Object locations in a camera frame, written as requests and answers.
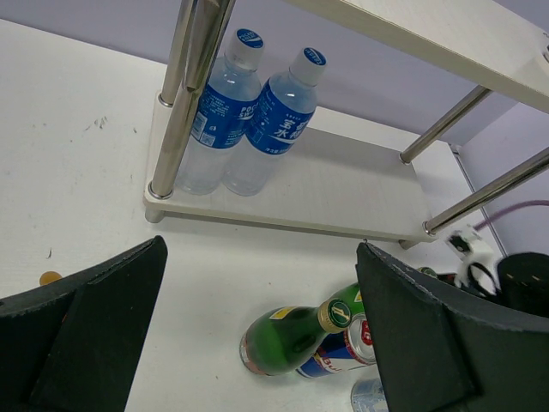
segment chrome rod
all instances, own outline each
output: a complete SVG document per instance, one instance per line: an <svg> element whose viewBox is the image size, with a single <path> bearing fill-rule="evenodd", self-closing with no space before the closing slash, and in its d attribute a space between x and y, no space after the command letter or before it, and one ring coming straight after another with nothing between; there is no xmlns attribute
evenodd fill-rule
<svg viewBox="0 0 549 412"><path fill-rule="evenodd" d="M440 215L426 221L424 223L425 231L429 234L440 232L455 221L459 221L462 217L480 209L493 199L544 172L547 168L549 168L549 148L511 169Z"/></svg>
<svg viewBox="0 0 549 412"><path fill-rule="evenodd" d="M190 33L192 31L192 17L195 15L196 0L182 0L179 8L178 22L173 34L172 48L168 58L164 84L160 93L160 102L166 106L173 106L179 85L183 80L187 51L189 49Z"/></svg>
<svg viewBox="0 0 549 412"><path fill-rule="evenodd" d="M482 86L474 88L457 105L452 107L444 116L440 118L431 128L413 142L400 156L401 160L408 164L418 157L421 152L431 146L441 135L449 130L467 113L471 112L482 100L484 100L492 91Z"/></svg>
<svg viewBox="0 0 549 412"><path fill-rule="evenodd" d="M164 210L145 209L145 219L149 223L160 223L164 219L165 214Z"/></svg>
<svg viewBox="0 0 549 412"><path fill-rule="evenodd" d="M190 18L193 31L183 81L173 103L160 155L149 191L167 198L189 141L190 128L198 100L206 86L221 39L236 0L195 0L195 14Z"/></svg>

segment table surface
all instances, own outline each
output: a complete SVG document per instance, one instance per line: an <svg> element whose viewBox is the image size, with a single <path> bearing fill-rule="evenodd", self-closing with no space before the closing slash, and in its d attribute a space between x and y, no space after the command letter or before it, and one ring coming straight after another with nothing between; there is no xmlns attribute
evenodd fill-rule
<svg viewBox="0 0 549 412"><path fill-rule="evenodd" d="M549 34L492 0L285 1L549 112Z"/></svg>
<svg viewBox="0 0 549 412"><path fill-rule="evenodd" d="M6 21L0 55L0 295L160 234L169 258L128 411L350 411L353 383L375 367L313 381L260 378L241 366L238 343L263 312L318 305L354 282L358 241L178 218L149 224L142 187L165 65ZM366 121L319 109L314 122L344 130ZM390 145L415 138L399 136ZM470 193L445 143L414 166L433 214ZM481 219L477 212L460 225ZM412 266L459 264L440 240L410 251L376 243Z"/></svg>

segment bottle label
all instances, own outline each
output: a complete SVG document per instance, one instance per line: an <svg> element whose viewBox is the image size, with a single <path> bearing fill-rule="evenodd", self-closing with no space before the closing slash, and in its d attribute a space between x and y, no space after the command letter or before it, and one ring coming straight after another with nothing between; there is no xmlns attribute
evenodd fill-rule
<svg viewBox="0 0 549 412"><path fill-rule="evenodd" d="M312 47L307 47L303 50L305 57L313 64L317 66L326 65L326 57L319 52L318 50L313 49Z"/></svg>
<svg viewBox="0 0 549 412"><path fill-rule="evenodd" d="M273 320L282 320L283 318L285 318L287 316L287 314L289 312L291 312L293 309L295 309L297 306L286 306L286 307L282 307L281 309L279 309L278 311L276 311L275 313L273 313L269 319L273 319Z"/></svg>
<svg viewBox="0 0 549 412"><path fill-rule="evenodd" d="M256 106L257 100L230 99L207 85L190 134L210 148L231 148L246 132Z"/></svg>
<svg viewBox="0 0 549 412"><path fill-rule="evenodd" d="M329 303L328 314L338 328L347 328L351 323L351 310L343 300L334 299Z"/></svg>
<svg viewBox="0 0 549 412"><path fill-rule="evenodd" d="M263 153L282 155L292 147L313 114L314 111L303 114L287 107L273 94L267 82L246 135L252 146Z"/></svg>
<svg viewBox="0 0 549 412"><path fill-rule="evenodd" d="M237 36L241 42L252 49L261 49L263 47L263 40L259 37L259 34L247 28L240 28L237 31Z"/></svg>

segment white shelf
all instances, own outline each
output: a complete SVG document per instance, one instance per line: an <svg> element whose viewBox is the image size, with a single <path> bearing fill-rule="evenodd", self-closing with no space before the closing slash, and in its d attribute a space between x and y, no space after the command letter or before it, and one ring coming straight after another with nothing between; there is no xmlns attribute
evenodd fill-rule
<svg viewBox="0 0 549 412"><path fill-rule="evenodd" d="M152 180L171 109L158 99L154 107L147 181ZM322 111L315 114L321 117ZM358 135L373 132L362 121ZM377 125L381 136L395 129ZM159 201L145 190L145 204L187 215L199 215L297 230L369 239L410 239L430 242L421 223L431 218L413 166L399 152L370 142L307 128L283 159L265 188L241 197L220 185L212 194L196 196L176 186Z"/></svg>
<svg viewBox="0 0 549 412"><path fill-rule="evenodd" d="M549 36L491 0L285 0L549 112Z"/></svg>

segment plastic bottle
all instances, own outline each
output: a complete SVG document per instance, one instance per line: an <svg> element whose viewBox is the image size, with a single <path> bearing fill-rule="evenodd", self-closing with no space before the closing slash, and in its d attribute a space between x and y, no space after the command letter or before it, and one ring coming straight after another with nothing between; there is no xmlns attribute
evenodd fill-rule
<svg viewBox="0 0 549 412"><path fill-rule="evenodd" d="M261 93L256 71L263 49L257 33L240 28L225 56L215 61L179 171L178 185L185 191L206 195L219 185L256 109Z"/></svg>
<svg viewBox="0 0 549 412"><path fill-rule="evenodd" d="M361 379L351 390L354 412L389 412L380 378Z"/></svg>
<svg viewBox="0 0 549 412"><path fill-rule="evenodd" d="M256 115L227 163L223 184L241 196L257 194L295 143L317 108L315 86L326 68L324 55L303 49L289 70L263 87Z"/></svg>

